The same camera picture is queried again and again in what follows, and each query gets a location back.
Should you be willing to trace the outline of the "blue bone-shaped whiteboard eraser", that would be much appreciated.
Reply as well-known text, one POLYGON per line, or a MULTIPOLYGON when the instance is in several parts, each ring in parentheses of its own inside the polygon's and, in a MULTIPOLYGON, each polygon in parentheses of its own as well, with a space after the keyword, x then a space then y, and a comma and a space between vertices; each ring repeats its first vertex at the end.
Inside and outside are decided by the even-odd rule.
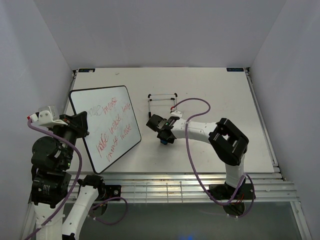
POLYGON ((161 140, 160 143, 163 144, 163 145, 167 145, 168 144, 168 142, 165 141, 165 140, 161 140))

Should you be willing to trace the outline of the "white whiteboard black frame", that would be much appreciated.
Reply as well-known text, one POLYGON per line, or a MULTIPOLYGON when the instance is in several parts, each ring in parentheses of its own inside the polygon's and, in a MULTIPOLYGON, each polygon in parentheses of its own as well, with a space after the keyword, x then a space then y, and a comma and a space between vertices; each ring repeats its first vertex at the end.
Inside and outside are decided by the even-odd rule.
POLYGON ((68 97, 74 114, 87 113, 83 142, 94 173, 103 173, 141 142, 126 86, 75 89, 68 97))

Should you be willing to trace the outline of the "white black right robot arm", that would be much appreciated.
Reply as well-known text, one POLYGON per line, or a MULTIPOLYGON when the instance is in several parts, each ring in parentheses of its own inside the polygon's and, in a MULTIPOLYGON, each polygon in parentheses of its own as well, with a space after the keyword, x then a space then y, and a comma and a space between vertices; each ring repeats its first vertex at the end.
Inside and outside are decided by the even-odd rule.
POLYGON ((229 119, 217 123, 187 121, 178 116, 168 119, 152 115, 146 126, 157 133, 163 144, 173 144, 176 139, 195 140, 210 144, 218 158, 225 164, 226 194, 237 199, 244 193, 241 177, 244 176, 244 156, 249 139, 229 119))

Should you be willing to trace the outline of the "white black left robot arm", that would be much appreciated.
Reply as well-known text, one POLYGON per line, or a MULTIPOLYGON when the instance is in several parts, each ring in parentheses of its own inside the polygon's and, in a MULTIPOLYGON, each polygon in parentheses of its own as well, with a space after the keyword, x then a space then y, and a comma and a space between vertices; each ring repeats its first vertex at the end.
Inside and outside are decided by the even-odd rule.
POLYGON ((77 240, 94 201, 106 195, 102 177, 76 175, 71 183, 70 168, 77 139, 89 135, 87 112, 56 115, 40 110, 28 117, 27 125, 41 132, 32 146, 31 203, 36 213, 36 229, 27 238, 77 240))

